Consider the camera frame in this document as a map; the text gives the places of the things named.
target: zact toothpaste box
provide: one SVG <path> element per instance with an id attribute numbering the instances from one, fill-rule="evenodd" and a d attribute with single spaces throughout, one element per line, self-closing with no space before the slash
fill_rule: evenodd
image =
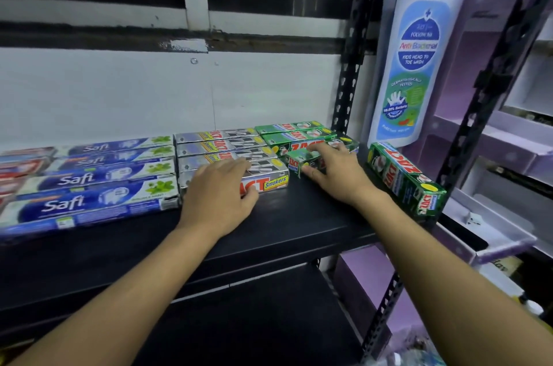
<path id="1" fill-rule="evenodd" d="M 46 175 L 52 172 L 70 174 L 83 168 L 115 165 L 129 162 L 160 162 L 175 157 L 175 146 L 151 147 L 148 149 L 123 150 L 119 152 L 105 152 L 70 156 L 56 159 L 45 169 Z"/>
<path id="2" fill-rule="evenodd" d="M 186 171 L 179 175 L 181 193 L 186 193 L 194 173 L 195 171 Z M 260 193 L 284 188 L 288 185 L 289 178 L 288 168 L 279 158 L 255 161 L 242 178 L 240 193 L 244 195 L 250 187 L 255 187 Z"/>
<path id="3" fill-rule="evenodd" d="M 178 157 L 194 156 L 196 154 L 243 150 L 250 147 L 265 145 L 265 140 L 260 136 L 241 137 L 240 139 L 211 140 L 209 142 L 182 143 L 176 146 L 176 154 Z"/>
<path id="4" fill-rule="evenodd" d="M 316 151 L 310 152 L 306 148 L 288 152 L 284 156 L 284 163 L 288 165 L 290 172 L 294 172 L 299 178 L 301 178 L 301 167 L 303 165 L 309 165 L 319 171 L 324 171 L 326 168 L 321 154 Z"/>
<path id="5" fill-rule="evenodd" d="M 119 140 L 114 142 L 92 143 L 80 146 L 57 146 L 55 158 L 65 158 L 83 154 L 115 152 L 129 149 L 146 149 L 148 147 L 172 146 L 173 136 L 144 137 L 142 139 Z"/>
<path id="6" fill-rule="evenodd" d="M 270 124 L 268 126 L 257 126 L 255 129 L 260 135 L 266 135 L 271 133 L 281 133 L 286 131 L 301 131 L 320 129 L 324 127 L 318 121 L 300 121 L 292 122 L 288 124 Z"/>
<path id="7" fill-rule="evenodd" d="M 328 142 L 336 137 L 336 133 L 323 127 L 306 131 L 289 131 L 263 136 L 273 152 L 283 156 L 290 151 L 307 147 L 313 143 Z"/>
<path id="8" fill-rule="evenodd" d="M 50 160 L 48 158 L 0 163 L 0 181 L 9 181 L 14 178 L 39 174 L 49 163 Z"/>
<path id="9" fill-rule="evenodd" d="M 55 147 L 34 147 L 32 149 L 8 150 L 0 152 L 0 163 L 19 162 L 29 159 L 50 157 L 55 151 Z"/>
<path id="10" fill-rule="evenodd" d="M 176 177 L 8 203 L 0 237 L 41 233 L 176 208 Z"/>
<path id="11" fill-rule="evenodd" d="M 177 144 L 179 143 L 192 143 L 192 142 L 204 142 L 208 140 L 218 139 L 233 139 L 240 137 L 258 136 L 259 134 L 255 129 L 249 127 L 247 129 L 234 129 L 234 130 L 214 130 L 214 131 L 199 131 L 197 133 L 180 133 L 175 135 Z"/>
<path id="12" fill-rule="evenodd" d="M 413 216 L 437 215 L 446 190 L 425 176 L 397 149 L 387 143 L 373 143 L 368 163 Z"/>
<path id="13" fill-rule="evenodd" d="M 339 143 L 343 143 L 350 153 L 359 152 L 359 142 L 346 135 L 337 135 L 335 139 L 328 142 L 328 144 L 333 147 L 337 147 Z"/>
<path id="14" fill-rule="evenodd" d="M 56 174 L 27 179 L 16 193 L 17 200 L 28 200 L 47 195 L 113 187 L 114 183 L 157 180 L 175 175 L 173 160 L 161 162 L 131 162 L 84 168 L 70 174 Z"/>
<path id="15" fill-rule="evenodd" d="M 207 153 L 196 156 L 185 156 L 179 158 L 179 172 L 193 171 L 202 165 L 208 165 L 225 159 L 245 158 L 247 161 L 260 161 L 263 159 L 276 158 L 276 154 L 268 146 L 250 147 L 249 149 L 233 152 Z"/>

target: safi logo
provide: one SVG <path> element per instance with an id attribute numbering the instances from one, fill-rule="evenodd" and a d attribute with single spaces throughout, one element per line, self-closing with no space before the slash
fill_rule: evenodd
<path id="1" fill-rule="evenodd" d="M 422 18 L 407 27 L 399 41 L 397 56 L 406 70 L 422 69 L 436 54 L 440 28 L 431 15 L 432 9 L 428 9 Z"/>

